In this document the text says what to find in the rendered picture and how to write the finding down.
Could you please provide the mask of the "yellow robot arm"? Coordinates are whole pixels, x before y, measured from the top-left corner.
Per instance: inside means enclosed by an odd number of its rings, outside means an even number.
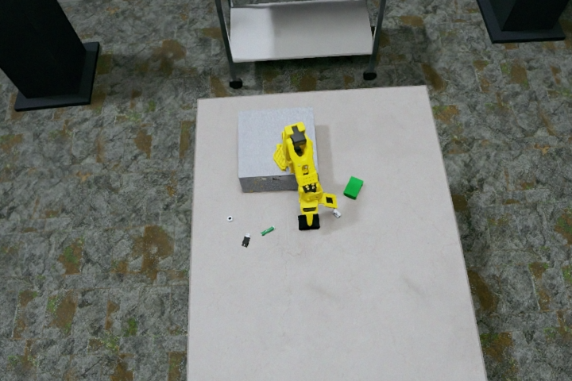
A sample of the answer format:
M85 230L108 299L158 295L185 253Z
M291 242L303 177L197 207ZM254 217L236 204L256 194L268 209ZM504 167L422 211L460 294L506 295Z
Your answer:
M303 122L285 126L283 144L276 145L273 160L281 171L290 167L290 173L296 175L301 200L310 202L322 198L323 189L315 170L313 141L305 133Z

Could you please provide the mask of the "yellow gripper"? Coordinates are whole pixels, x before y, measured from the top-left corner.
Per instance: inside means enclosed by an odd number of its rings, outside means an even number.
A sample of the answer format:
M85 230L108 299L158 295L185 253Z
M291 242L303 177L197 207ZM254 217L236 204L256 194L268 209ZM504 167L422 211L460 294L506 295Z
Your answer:
M313 214L318 212L318 204L323 204L325 207L337 209L337 200L335 194L323 193L323 197L317 200L312 200L310 202L303 201L299 198L300 209L302 214L307 216L307 224L311 226L313 220ZM316 208L316 209L315 209Z

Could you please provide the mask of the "green rectangular block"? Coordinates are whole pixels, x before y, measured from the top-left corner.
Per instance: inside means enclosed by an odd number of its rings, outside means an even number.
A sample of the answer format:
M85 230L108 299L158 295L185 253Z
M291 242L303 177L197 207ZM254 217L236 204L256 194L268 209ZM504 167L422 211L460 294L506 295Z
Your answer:
M356 198L363 182L364 181L351 176L343 194L350 196L351 198Z

